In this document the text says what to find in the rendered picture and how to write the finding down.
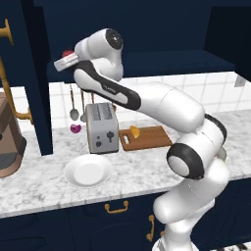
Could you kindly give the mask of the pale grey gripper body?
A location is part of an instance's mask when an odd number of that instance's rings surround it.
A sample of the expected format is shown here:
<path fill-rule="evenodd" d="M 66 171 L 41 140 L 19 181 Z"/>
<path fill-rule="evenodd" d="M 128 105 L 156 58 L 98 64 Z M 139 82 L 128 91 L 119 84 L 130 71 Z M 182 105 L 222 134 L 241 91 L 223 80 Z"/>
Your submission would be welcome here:
<path fill-rule="evenodd" d="M 78 55 L 75 53 L 64 54 L 62 58 L 54 63 L 54 67 L 58 72 L 70 68 L 79 62 Z"/>

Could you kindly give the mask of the wooden cutting board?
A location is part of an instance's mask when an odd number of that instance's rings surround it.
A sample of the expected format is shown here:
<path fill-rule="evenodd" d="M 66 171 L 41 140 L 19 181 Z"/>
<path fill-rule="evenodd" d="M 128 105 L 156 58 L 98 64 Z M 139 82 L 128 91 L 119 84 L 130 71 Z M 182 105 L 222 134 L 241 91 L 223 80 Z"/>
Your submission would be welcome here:
<path fill-rule="evenodd" d="M 120 130 L 120 140 L 125 151 L 171 146 L 173 143 L 161 125 L 139 127 L 140 135 L 134 138 L 130 129 Z"/>

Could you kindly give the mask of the silver hanging spoon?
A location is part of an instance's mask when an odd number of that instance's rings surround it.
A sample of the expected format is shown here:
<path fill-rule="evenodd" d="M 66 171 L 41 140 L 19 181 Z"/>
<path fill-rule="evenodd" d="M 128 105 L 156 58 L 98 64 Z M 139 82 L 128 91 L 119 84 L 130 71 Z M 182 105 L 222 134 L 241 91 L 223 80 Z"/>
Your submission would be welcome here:
<path fill-rule="evenodd" d="M 70 110 L 70 117 L 73 121 L 76 121 L 79 117 L 79 112 L 77 108 L 75 107 L 74 92 L 72 88 L 70 88 L 70 93 L 71 93 L 71 100 L 72 100 L 72 109 Z"/>

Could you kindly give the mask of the navy base cabinets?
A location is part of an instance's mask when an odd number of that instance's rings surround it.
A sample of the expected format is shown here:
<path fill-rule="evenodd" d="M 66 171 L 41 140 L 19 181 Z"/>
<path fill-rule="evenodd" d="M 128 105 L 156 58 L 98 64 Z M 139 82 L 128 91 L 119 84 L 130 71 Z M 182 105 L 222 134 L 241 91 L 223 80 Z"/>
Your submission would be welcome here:
<path fill-rule="evenodd" d="M 148 218 L 156 193 L 0 219 L 0 251 L 151 251 L 165 226 Z M 104 209 L 126 212 L 110 215 Z M 251 241 L 251 177 L 232 180 L 215 206 L 194 227 L 191 240 L 200 251 Z"/>

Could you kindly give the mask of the silver toaster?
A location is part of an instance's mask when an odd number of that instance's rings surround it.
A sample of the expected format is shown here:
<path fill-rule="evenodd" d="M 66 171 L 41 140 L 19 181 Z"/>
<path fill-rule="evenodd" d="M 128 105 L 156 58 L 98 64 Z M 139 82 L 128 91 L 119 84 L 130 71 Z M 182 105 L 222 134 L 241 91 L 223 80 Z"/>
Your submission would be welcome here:
<path fill-rule="evenodd" d="M 111 103 L 88 104 L 86 131 L 89 152 L 106 154 L 119 151 L 119 125 Z"/>

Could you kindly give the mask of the navy open cabinet door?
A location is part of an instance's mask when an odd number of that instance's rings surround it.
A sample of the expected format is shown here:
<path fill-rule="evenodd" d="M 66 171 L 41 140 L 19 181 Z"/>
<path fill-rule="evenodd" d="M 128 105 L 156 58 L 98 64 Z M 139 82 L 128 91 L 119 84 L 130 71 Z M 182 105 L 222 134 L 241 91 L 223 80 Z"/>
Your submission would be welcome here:
<path fill-rule="evenodd" d="M 42 156 L 53 153 L 47 64 L 50 50 L 43 9 L 34 0 L 21 0 L 35 80 L 27 87 L 28 102 Z"/>
<path fill-rule="evenodd" d="M 204 49 L 251 82 L 251 6 L 213 7 Z"/>

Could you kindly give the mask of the silver hanging ladle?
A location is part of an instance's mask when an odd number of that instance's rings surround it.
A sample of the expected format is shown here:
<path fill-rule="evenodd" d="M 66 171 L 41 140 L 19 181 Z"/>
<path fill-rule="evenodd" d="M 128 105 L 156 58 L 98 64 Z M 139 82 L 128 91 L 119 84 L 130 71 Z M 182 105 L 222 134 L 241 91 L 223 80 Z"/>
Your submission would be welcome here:
<path fill-rule="evenodd" d="M 80 91 L 80 95 L 81 95 L 81 104 L 82 104 L 82 115 L 80 116 L 80 120 L 83 123 L 86 123 L 86 114 L 85 114 L 85 106 L 84 106 L 84 94 L 83 91 Z"/>

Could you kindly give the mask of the grey wall socket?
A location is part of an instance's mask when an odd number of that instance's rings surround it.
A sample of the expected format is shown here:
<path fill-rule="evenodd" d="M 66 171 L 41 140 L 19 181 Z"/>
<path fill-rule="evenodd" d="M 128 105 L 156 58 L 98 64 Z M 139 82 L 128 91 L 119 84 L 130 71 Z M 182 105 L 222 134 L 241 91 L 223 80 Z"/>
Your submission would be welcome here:
<path fill-rule="evenodd" d="M 242 87 L 242 86 L 245 85 L 245 82 L 246 82 L 246 79 L 245 79 L 244 77 L 242 77 L 242 76 L 239 75 L 239 76 L 236 78 L 236 81 L 235 81 L 234 86 L 235 86 L 235 87 Z"/>

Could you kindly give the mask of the golden croissant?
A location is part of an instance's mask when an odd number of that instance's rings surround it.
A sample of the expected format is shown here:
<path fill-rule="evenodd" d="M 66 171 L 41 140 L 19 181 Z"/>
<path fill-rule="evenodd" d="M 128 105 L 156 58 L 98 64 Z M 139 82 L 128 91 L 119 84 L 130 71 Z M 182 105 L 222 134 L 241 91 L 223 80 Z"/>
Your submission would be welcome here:
<path fill-rule="evenodd" d="M 135 125 L 131 125 L 129 129 L 134 138 L 137 138 L 140 135 L 140 130 Z"/>

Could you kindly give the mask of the navy wall cabinet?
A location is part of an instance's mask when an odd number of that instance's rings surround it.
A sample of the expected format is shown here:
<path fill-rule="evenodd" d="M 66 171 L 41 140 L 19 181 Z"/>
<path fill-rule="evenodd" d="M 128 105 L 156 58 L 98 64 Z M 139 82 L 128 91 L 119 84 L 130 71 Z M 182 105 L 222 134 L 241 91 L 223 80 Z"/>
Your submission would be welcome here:
<path fill-rule="evenodd" d="M 251 0 L 34 0 L 43 9 L 50 58 L 102 28 L 125 45 L 126 77 L 234 72 L 204 49 L 213 7 L 251 6 Z"/>

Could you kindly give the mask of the white plate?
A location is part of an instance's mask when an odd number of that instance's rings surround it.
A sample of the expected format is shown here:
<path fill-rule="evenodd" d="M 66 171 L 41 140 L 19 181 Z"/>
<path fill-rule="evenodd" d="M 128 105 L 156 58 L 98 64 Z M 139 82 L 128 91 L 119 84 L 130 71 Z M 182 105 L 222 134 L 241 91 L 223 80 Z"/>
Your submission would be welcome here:
<path fill-rule="evenodd" d="M 105 157 L 85 154 L 69 161 L 64 169 L 66 181 L 80 188 L 92 188 L 107 181 L 112 174 L 113 165 Z"/>

